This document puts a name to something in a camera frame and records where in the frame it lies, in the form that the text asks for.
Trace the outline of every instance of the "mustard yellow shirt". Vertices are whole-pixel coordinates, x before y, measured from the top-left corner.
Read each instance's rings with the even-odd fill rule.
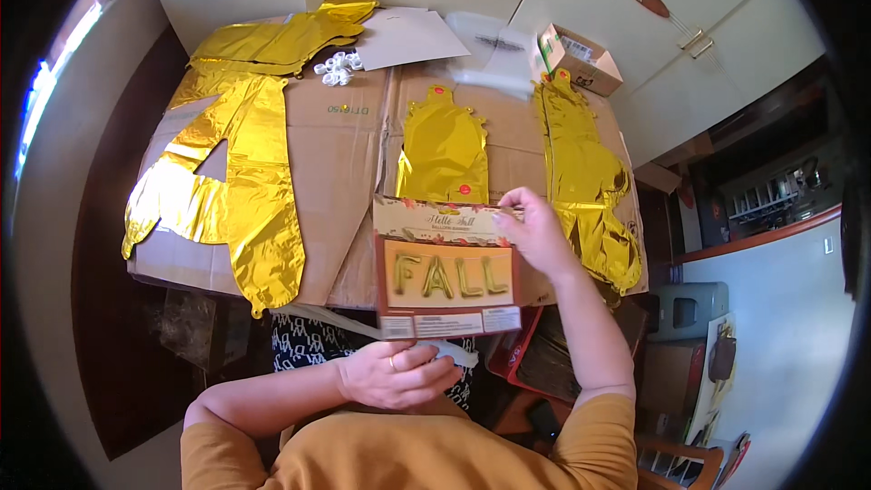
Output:
[[[182,486],[634,489],[634,424],[628,397],[594,397],[566,420],[548,459],[468,417],[338,412],[299,430],[267,473],[244,433],[200,423],[181,436]]]

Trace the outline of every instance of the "warning label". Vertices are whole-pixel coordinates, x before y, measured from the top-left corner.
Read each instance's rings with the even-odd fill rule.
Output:
[[[484,331],[510,332],[520,329],[520,307],[509,306],[482,310]]]
[[[461,337],[484,333],[481,315],[478,313],[415,316],[415,328],[419,338]]]
[[[410,316],[382,316],[382,336],[391,338],[414,338],[415,330]]]

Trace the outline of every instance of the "hand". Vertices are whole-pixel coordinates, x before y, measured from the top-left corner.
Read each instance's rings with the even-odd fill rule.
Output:
[[[335,360],[341,375],[339,390],[347,401],[382,409],[401,410],[426,403],[463,375],[451,356],[432,361],[436,354],[435,346],[415,346],[415,341],[367,344],[347,358]]]
[[[548,201],[529,188],[508,191],[500,206],[525,208],[523,222],[506,213],[493,216],[493,222],[517,245],[524,259],[556,284],[563,277],[575,277],[581,271],[580,262],[563,234],[557,213]]]

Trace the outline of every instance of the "cabinet handle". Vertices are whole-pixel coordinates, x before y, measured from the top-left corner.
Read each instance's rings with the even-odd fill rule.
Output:
[[[690,57],[693,58],[693,59],[699,59],[699,56],[702,55],[704,52],[706,52],[706,51],[707,51],[709,48],[711,48],[712,46],[713,46],[713,38],[711,38],[711,41],[710,41],[710,42],[708,42],[707,44],[705,44],[705,47],[704,47],[704,48],[699,49],[699,52],[698,52],[698,53],[696,53],[696,54],[694,54],[694,55],[690,55]]]
[[[699,29],[699,31],[695,34],[695,36],[693,36],[693,37],[692,37],[688,42],[686,42],[686,44],[684,44],[683,46],[679,46],[679,48],[680,48],[680,49],[687,49],[687,48],[689,48],[690,46],[692,46],[692,44],[695,43],[696,40],[698,40],[699,38],[701,38],[701,37],[704,36],[704,35],[705,35],[704,31],[702,31],[701,29]]]

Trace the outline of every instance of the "patterned pants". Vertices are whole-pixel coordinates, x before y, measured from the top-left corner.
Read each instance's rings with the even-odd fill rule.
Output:
[[[354,332],[346,332],[331,323],[300,318],[289,314],[272,314],[273,368],[276,372],[297,367],[322,364],[331,359],[344,358],[374,341]],[[468,353],[475,352],[475,338],[452,339]],[[445,395],[454,403],[469,409],[469,391],[472,370],[463,367],[463,376]]]

